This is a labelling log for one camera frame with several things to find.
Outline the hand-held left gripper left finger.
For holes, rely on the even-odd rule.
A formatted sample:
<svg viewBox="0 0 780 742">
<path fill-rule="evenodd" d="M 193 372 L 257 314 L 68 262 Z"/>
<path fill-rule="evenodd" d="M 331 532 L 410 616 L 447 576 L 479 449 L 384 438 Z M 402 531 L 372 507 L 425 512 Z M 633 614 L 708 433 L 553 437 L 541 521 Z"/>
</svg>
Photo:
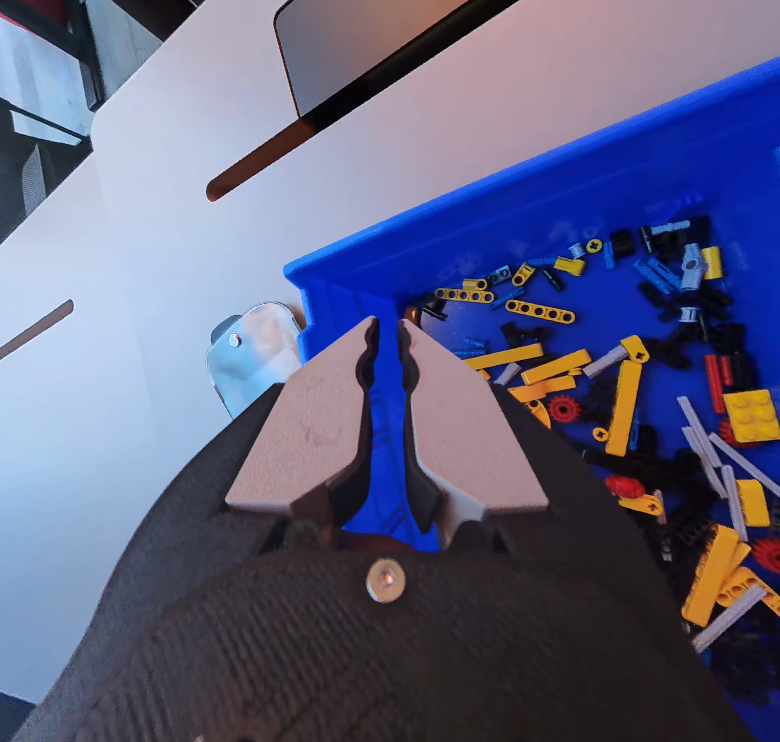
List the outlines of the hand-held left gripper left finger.
<svg viewBox="0 0 780 742">
<path fill-rule="evenodd" d="M 368 316 L 282 386 L 226 495 L 233 509 L 343 526 L 365 504 L 379 320 Z"/>
</svg>

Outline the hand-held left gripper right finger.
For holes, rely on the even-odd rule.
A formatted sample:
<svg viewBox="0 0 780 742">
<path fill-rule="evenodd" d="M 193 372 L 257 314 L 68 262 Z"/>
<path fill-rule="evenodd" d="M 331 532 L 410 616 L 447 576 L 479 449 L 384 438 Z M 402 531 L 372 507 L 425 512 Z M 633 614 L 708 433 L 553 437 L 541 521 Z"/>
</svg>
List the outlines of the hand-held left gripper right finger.
<svg viewBox="0 0 780 742">
<path fill-rule="evenodd" d="M 405 489 L 418 528 L 445 550 L 459 526 L 541 513 L 549 499 L 490 384 L 408 320 L 403 369 Z"/>
</svg>

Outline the pile of lego pieces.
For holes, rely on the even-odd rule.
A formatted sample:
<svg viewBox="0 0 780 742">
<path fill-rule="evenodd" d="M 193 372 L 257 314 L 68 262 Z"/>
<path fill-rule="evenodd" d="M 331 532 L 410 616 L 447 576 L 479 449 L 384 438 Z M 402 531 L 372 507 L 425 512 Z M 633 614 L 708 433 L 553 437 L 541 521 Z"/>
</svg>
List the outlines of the pile of lego pieces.
<svg viewBox="0 0 780 742">
<path fill-rule="evenodd" d="M 704 246 L 707 217 L 640 230 L 648 260 L 638 260 L 637 288 L 661 309 L 659 320 L 680 314 L 664 339 L 631 335 L 602 356 L 587 348 L 565 355 L 549 350 L 554 334 L 540 324 L 564 327 L 576 313 L 529 302 L 534 273 L 555 290 L 553 274 L 579 276 L 574 255 L 524 262 L 515 273 L 502 267 L 457 288 L 423 293 L 410 322 L 438 341 L 454 341 L 452 354 L 480 374 L 501 401 L 522 405 L 566 442 L 584 464 L 607 475 L 606 490 L 647 546 L 697 651 L 726 693 L 756 705 L 778 694 L 778 486 L 741 450 L 778 441 L 772 396 L 757 386 L 745 347 L 746 328 L 730 322 L 732 299 L 707 280 L 720 277 L 717 248 Z M 650 384 L 648 366 L 687 372 L 691 344 L 708 344 L 702 357 L 717 435 L 710 435 L 687 395 L 676 398 L 687 421 L 688 450 L 658 454 L 655 425 L 640 419 L 640 396 Z"/>
</svg>

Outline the blue plastic bin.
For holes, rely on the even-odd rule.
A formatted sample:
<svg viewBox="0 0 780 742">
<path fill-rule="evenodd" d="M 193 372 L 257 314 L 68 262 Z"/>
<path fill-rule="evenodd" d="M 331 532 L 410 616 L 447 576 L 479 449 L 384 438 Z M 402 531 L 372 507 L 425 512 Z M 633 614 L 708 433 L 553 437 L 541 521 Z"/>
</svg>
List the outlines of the blue plastic bin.
<svg viewBox="0 0 780 742">
<path fill-rule="evenodd" d="M 641 225 L 657 227 L 688 218 L 690 229 L 668 233 L 647 255 L 640 243 Z M 513 320 L 518 327 L 547 326 L 552 331 L 551 354 L 585 347 L 605 353 L 617 344 L 619 331 L 642 338 L 671 336 L 679 308 L 665 310 L 653 280 L 635 269 L 635 260 L 655 257 L 681 278 L 680 255 L 686 235 L 710 231 L 719 246 L 725 277 L 702 283 L 702 294 L 718 290 L 726 318 L 711 326 L 745 326 L 745 362 L 732 364 L 752 372 L 755 386 L 768 389 L 778 409 L 778 59 L 686 95 L 626 122 L 582 138 L 546 155 L 523 162 L 494 176 L 430 201 L 362 233 L 306 255 L 285 266 L 287 278 L 301 289 L 308 327 L 299 337 L 302 359 L 314 357 L 364 314 L 381 319 L 381 342 L 395 344 L 392 319 L 400 318 L 402 299 L 424 288 L 454 287 L 460 277 L 474 276 L 489 266 L 519 266 L 526 260 L 573 258 L 565 247 L 591 238 L 632 239 L 635 251 L 619 255 L 614 243 L 615 268 L 604 264 L 604 253 L 586 254 L 583 276 L 563 274 L 566 287 L 555 293 L 541 276 L 541 267 L 525 285 L 526 299 L 572 309 L 573 324 L 520 319 L 496 309 L 458 303 L 443 311 L 449 319 L 423 316 L 423 326 L 452 349 L 465 350 L 483 339 L 498 350 L 508 342 L 499 326 Z M 677 396 L 688 396 L 704 426 L 725 416 L 712 411 L 705 376 L 704 342 L 679 352 L 691 368 L 673 369 L 665 361 L 651 362 L 639 390 L 639 415 L 657 432 L 658 453 L 683 448 L 683 413 Z M 403 474 L 399 470 L 400 438 L 395 425 L 401 408 L 397 353 L 380 353 L 377 360 L 379 427 L 376 441 L 380 460 L 374 469 L 378 491 L 368 511 L 357 519 L 427 547 L 424 537 L 400 503 Z M 413 652 L 423 629 L 414 620 L 398 632 L 368 620 L 349 619 L 324 639 L 325 667 L 361 669 L 377 666 L 377 679 L 390 678 L 391 667 L 409 663 L 416 677 Z"/>
</svg>

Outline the silver metal bracket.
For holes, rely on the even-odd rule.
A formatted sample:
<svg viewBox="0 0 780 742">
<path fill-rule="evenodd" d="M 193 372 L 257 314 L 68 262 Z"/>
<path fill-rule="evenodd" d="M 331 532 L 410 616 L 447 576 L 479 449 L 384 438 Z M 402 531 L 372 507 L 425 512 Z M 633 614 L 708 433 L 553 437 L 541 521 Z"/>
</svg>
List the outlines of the silver metal bracket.
<svg viewBox="0 0 780 742">
<path fill-rule="evenodd" d="M 206 367 L 230 418 L 237 418 L 272 385 L 300 367 L 301 328 L 282 303 L 266 301 L 230 316 L 210 334 Z"/>
</svg>

